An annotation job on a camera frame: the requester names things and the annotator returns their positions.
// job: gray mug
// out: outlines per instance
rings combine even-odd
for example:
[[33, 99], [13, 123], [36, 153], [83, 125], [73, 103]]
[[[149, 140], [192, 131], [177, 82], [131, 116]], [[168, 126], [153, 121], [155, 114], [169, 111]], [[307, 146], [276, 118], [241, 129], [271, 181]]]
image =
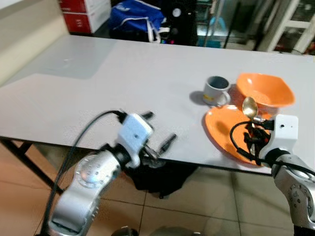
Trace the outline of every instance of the gray mug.
[[207, 79], [203, 90], [203, 101], [212, 106], [223, 106], [231, 101], [228, 94], [231, 84], [220, 76], [211, 76]]

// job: mug handle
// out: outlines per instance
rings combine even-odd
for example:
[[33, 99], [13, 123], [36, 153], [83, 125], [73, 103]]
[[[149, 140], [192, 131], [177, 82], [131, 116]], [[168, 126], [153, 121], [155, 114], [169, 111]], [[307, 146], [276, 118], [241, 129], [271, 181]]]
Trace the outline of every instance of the mug handle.
[[221, 104], [221, 103], [217, 103], [217, 106], [218, 106], [218, 107], [224, 106], [225, 104], [229, 104], [230, 101], [231, 101], [231, 96], [230, 96], [230, 94], [228, 94], [227, 91], [224, 91], [224, 92], [223, 92], [223, 95], [225, 96], [225, 102], [222, 103], [222, 104]]

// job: orange plate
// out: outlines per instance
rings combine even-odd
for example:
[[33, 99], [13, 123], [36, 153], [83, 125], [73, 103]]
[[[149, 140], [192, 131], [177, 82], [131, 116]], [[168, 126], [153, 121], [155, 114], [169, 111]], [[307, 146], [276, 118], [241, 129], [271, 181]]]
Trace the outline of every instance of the orange plate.
[[245, 97], [252, 97], [257, 103], [265, 106], [285, 107], [295, 102], [289, 86], [277, 76], [242, 73], [236, 85]]
[[[263, 114], [263, 118], [269, 119], [269, 114]], [[250, 161], [236, 152], [236, 148], [230, 140], [230, 130], [239, 122], [249, 120], [234, 105], [225, 105], [221, 108], [214, 107], [205, 116], [205, 123], [210, 135], [213, 139], [227, 152], [234, 157], [255, 165], [254, 161]], [[234, 130], [233, 138], [237, 145], [244, 150], [248, 150], [244, 143], [244, 132], [247, 132], [245, 125], [241, 125]]]

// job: wire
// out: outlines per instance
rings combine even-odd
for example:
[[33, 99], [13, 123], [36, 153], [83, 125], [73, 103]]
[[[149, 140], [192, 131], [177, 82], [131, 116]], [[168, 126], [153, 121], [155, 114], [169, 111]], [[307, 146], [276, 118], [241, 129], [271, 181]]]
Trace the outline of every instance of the wire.
[[234, 130], [235, 130], [238, 126], [243, 125], [243, 124], [252, 124], [252, 122], [251, 122], [251, 121], [243, 121], [243, 122], [237, 123], [236, 125], [234, 125], [234, 126], [232, 127], [232, 129], [231, 129], [231, 131], [230, 131], [230, 139], [231, 139], [233, 145], [236, 147], [238, 153], [242, 154], [243, 156], [245, 156], [245, 157], [247, 157], [247, 158], [248, 158], [249, 156], [252, 156], [252, 160], [254, 160], [254, 161], [256, 161], [256, 162], [257, 162], [257, 161], [263, 162], [263, 163], [268, 164], [269, 166], [272, 166], [272, 165], [279, 165], [279, 166], [291, 167], [291, 168], [293, 168], [293, 169], [295, 169], [295, 170], [298, 170], [298, 171], [302, 171], [302, 172], [311, 174], [311, 175], [313, 175], [313, 176], [315, 177], [315, 172], [312, 171], [312, 170], [310, 170], [310, 169], [308, 169], [308, 168], [305, 168], [305, 167], [302, 167], [302, 166], [298, 166], [298, 165], [295, 165], [295, 164], [292, 164], [292, 163], [287, 163], [287, 162], [272, 161], [272, 160], [268, 160], [268, 161], [267, 161], [267, 160], [265, 160], [265, 159], [255, 158], [253, 155], [251, 155], [250, 153], [248, 153], [248, 152], [246, 152], [245, 150], [243, 150], [242, 148], [240, 148], [240, 147], [236, 144], [236, 142], [235, 142], [235, 140], [234, 140], [234, 138], [233, 138], [233, 132], [234, 132]]
[[53, 200], [54, 200], [55, 195], [56, 195], [56, 190], [57, 190], [57, 187], [58, 187], [58, 183], [59, 183], [60, 178], [62, 177], [63, 173], [66, 170], [66, 167], [67, 167], [67, 164], [68, 164], [69, 160], [73, 156], [73, 153], [75, 151], [76, 146], [81, 141], [83, 135], [89, 130], [89, 128], [91, 128], [91, 126], [94, 125], [95, 122], [98, 121], [100, 118], [102, 118], [103, 116], [106, 116], [108, 114], [116, 114], [118, 116], [120, 122], [122, 122], [122, 120], [126, 117], [126, 113], [124, 113], [124, 112], [120, 112], [120, 111], [116, 111], [116, 110], [106, 111], [106, 112], [103, 112], [103, 113], [99, 114], [94, 119], [92, 119], [90, 121], [90, 123], [88, 123], [85, 126], [85, 128], [81, 131], [80, 135], [77, 137], [77, 139], [75, 140], [73, 146], [69, 150], [66, 158], [63, 160], [63, 163], [62, 163], [62, 165], [61, 165], [61, 167], [60, 167], [60, 169], [58, 171], [58, 174], [57, 174], [54, 186], [53, 186], [53, 188], [52, 188], [52, 190], [50, 192], [50, 195], [49, 195], [49, 198], [48, 198], [48, 201], [47, 201], [46, 210], [45, 210], [45, 213], [44, 213], [43, 224], [42, 224], [42, 228], [41, 228], [41, 231], [40, 231], [40, 235], [46, 235], [47, 228], [48, 228], [49, 215], [50, 215], [50, 211], [51, 211]]

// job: gold spoon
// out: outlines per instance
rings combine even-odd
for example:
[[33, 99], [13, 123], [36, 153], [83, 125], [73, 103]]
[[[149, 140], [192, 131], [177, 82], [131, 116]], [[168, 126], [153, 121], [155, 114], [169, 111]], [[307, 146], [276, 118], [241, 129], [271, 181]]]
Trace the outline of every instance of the gold spoon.
[[242, 111], [243, 114], [251, 120], [258, 114], [257, 103], [252, 97], [245, 98], [242, 105]]

